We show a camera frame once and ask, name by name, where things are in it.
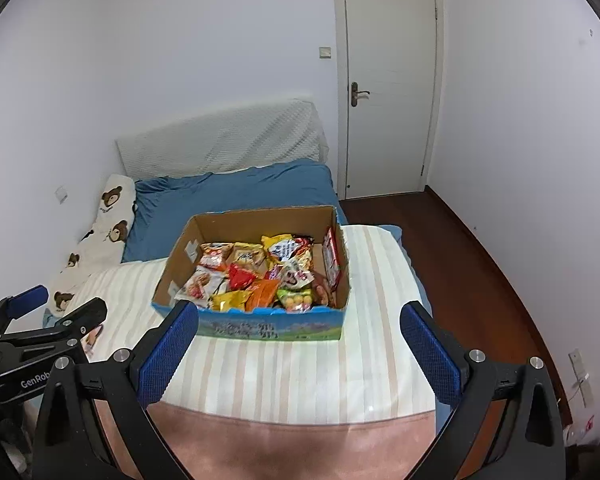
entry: white wall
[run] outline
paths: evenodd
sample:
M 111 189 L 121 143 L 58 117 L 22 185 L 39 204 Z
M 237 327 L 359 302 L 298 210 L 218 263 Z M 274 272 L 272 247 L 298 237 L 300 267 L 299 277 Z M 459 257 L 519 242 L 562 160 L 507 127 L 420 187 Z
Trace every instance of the white wall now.
M 446 0 L 445 103 L 429 184 L 526 305 L 600 434 L 600 20 L 585 0 Z
M 333 0 L 109 0 L 108 8 L 121 131 L 209 105 L 310 92 L 336 180 Z M 319 59 L 319 46 L 331 46 L 333 59 Z
M 11 0 L 0 15 L 0 297 L 61 269 L 104 181 L 122 170 L 105 106 L 101 1 Z

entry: cardboard box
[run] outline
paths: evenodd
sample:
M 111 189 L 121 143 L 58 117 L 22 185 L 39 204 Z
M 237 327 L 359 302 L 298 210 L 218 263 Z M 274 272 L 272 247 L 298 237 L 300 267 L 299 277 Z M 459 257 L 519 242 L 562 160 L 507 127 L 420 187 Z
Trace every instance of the cardboard box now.
M 208 242 L 260 243 L 260 237 L 289 233 L 314 239 L 314 269 L 324 272 L 322 240 L 329 227 L 336 234 L 342 276 L 335 291 L 338 309 L 314 307 L 302 314 L 271 309 L 268 314 L 215 312 L 199 309 L 199 335 L 281 341 L 340 339 L 349 299 L 349 261 L 342 231 L 332 206 L 285 207 L 229 211 L 193 216 L 171 250 L 152 305 L 166 316 L 176 303 L 174 296 L 193 274 Z

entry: bear print pillow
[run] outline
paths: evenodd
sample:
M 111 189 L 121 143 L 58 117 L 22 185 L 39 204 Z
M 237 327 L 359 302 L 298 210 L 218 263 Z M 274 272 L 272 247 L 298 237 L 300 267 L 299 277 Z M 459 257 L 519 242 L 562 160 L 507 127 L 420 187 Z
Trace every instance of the bear print pillow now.
M 122 260 L 126 238 L 134 222 L 136 185 L 128 176 L 111 175 L 98 204 L 96 221 L 69 254 L 65 268 L 49 287 L 44 326 L 64 316 L 70 301 L 94 272 Z

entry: striped mattress cover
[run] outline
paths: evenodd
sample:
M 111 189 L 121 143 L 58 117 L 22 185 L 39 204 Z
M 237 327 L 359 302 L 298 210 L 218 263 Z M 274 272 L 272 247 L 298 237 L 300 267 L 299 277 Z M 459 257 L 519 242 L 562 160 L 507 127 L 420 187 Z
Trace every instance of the striped mattress cover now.
M 261 342 L 197 336 L 163 402 L 256 422 L 355 424 L 432 412 L 432 389 L 400 334 L 403 304 L 418 287 L 391 233 L 343 226 L 350 296 L 338 341 Z M 151 307 L 166 260 L 130 262 L 94 274 L 72 301 L 107 303 L 90 356 L 132 348 L 162 318 Z

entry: screw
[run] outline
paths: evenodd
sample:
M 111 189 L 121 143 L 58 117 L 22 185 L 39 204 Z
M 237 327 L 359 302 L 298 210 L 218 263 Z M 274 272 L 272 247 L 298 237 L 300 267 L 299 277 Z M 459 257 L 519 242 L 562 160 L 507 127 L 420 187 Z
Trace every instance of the screw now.
M 126 348 L 121 348 L 120 350 L 116 350 L 115 352 L 113 352 L 113 360 L 119 363 L 123 363 L 127 359 L 129 359 L 130 355 L 131 352 L 129 350 L 127 350 Z
M 484 361 L 487 358 L 487 356 L 484 354 L 484 352 L 482 350 L 471 350 L 469 352 L 469 359 L 471 359 L 471 361 L 474 361 L 476 363 L 481 363 L 482 361 Z
M 69 365 L 69 358 L 67 356 L 62 356 L 56 359 L 56 368 L 62 370 L 63 368 L 67 368 Z
M 532 357 L 529 359 L 529 364 L 536 370 L 540 370 L 544 366 L 544 361 L 539 357 Z

